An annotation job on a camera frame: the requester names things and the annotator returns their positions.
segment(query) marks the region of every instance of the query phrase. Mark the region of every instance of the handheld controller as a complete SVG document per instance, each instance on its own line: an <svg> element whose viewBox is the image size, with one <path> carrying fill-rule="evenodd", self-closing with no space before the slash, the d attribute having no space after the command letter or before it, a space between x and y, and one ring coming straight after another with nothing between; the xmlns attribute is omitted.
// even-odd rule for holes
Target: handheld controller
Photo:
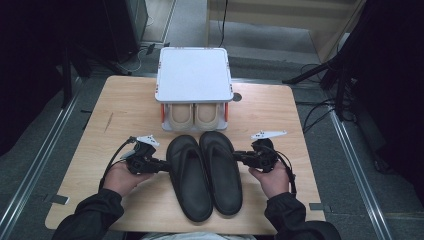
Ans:
<svg viewBox="0 0 424 240"><path fill-rule="evenodd" d="M284 156L284 154L274 150L274 144L269 138L258 139L254 141L251 146L253 151L234 151L234 160L242 162L244 165L252 168L262 169L264 173L271 172L274 169L275 163L280 160L286 168L291 185L291 193L296 196L296 176L293 174L289 159ZM283 159L280 154L285 157L289 164L286 163L285 159Z"/></svg>
<svg viewBox="0 0 424 240"><path fill-rule="evenodd" d="M159 160L153 158L153 154L156 152L156 149L153 147L159 146L159 143L153 138L153 136L144 136L144 137L129 137L119 149L115 152L112 159L109 161L109 164L106 167L106 170L103 174L102 179L100 180L99 190L103 187L105 177L109 170L112 168L113 160L116 155L124 148L127 144L136 143L133 150L124 154L120 161L125 161L128 167L128 170L132 174L140 173L157 173L159 171L169 172L171 169L170 164L167 161Z"/></svg>

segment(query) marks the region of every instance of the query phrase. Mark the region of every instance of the wooden table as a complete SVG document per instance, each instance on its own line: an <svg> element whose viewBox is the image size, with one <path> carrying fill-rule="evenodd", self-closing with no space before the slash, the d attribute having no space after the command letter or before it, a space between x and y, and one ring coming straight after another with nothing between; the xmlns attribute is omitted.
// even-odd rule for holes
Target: wooden table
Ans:
<svg viewBox="0 0 424 240"><path fill-rule="evenodd" d="M320 203L314 174L301 130L299 117L288 86L233 83L240 102L229 103L229 137L236 150L252 150L250 136L264 131L288 132L272 138L276 150L284 153L296 174L297 198L306 205L307 220L325 220L323 211L310 211L309 203ZM165 159L166 149L179 134L161 128L160 104L154 98L156 79L110 77L99 97L90 122L81 138L58 195L70 198L67 205L53 204L46 226L55 229L77 204L97 192L99 180L110 158L129 136L153 134L161 144L154 157ZM201 133L192 133L199 139ZM133 148L128 145L121 153ZM239 163L243 185L243 206L233 217L214 210L203 223L193 223L183 214L169 174L159 172L141 183L123 199L125 214L112 230L145 232L210 231L226 234L274 234L264 217L266 200L259 182Z"/></svg>
<svg viewBox="0 0 424 240"><path fill-rule="evenodd" d="M225 20L308 29L318 57L325 62L343 35L355 27L364 4L365 0L230 0ZM223 21L224 11L225 0L208 0L206 46L209 21Z"/></svg>

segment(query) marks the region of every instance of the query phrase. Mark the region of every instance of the black equipment stand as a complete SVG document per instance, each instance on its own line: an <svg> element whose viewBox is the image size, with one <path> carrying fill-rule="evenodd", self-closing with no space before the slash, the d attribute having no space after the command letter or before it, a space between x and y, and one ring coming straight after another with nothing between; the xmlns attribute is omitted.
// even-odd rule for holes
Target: black equipment stand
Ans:
<svg viewBox="0 0 424 240"><path fill-rule="evenodd" d="M74 44L71 41L65 40L65 46L62 52L62 68L63 68L63 103L62 108L65 108L69 101L72 99L72 76L71 76L71 63L80 77L89 77L91 68L88 65L85 57L95 60L99 64L111 70L114 74L125 76L130 73L123 73L121 69L104 60L97 54L84 48L81 45Z"/></svg>
<svg viewBox="0 0 424 240"><path fill-rule="evenodd" d="M357 59L357 53L359 52L358 49L364 40L363 33L367 26L369 26L368 23L372 16L374 16L374 12L377 11L378 3L374 2L378 1L367 1L365 3L357 25L346 39L343 47L339 52L337 52L336 56L295 78L282 81L283 84L297 84L326 70L327 72L324 74L324 77L320 82L320 86L324 90L329 90L337 82L337 79L339 80L335 101L335 111L340 121L343 121L344 119L343 97L345 84L350 81L353 76L353 66Z"/></svg>

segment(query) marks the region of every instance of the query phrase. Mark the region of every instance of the person's left hand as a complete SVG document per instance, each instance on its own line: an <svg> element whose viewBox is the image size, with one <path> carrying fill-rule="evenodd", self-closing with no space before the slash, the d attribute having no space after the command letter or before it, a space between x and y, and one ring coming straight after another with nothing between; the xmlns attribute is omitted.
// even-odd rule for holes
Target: person's left hand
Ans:
<svg viewBox="0 0 424 240"><path fill-rule="evenodd" d="M132 174L125 162L118 162L107 173L103 188L115 191L125 197L139 183L151 178L153 175L153 173Z"/></svg>

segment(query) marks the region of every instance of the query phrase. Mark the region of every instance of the aluminum rail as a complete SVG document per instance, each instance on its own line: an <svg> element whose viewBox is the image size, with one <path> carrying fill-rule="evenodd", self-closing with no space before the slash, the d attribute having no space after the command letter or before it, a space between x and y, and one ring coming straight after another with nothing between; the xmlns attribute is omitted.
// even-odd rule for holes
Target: aluminum rail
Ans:
<svg viewBox="0 0 424 240"><path fill-rule="evenodd" d="M17 220L32 193L32 190L34 189L41 173L43 172L44 166L46 165L50 154L56 145L56 142L58 141L62 130L72 113L72 110L75 107L76 100L83 85L84 81L78 77L75 80L74 96L68 105L59 112L53 127L50 129L46 139L43 142L43 145L35 156L31 167L26 173L15 195L10 200L0 222L0 239L9 239L9 236L12 233Z"/></svg>

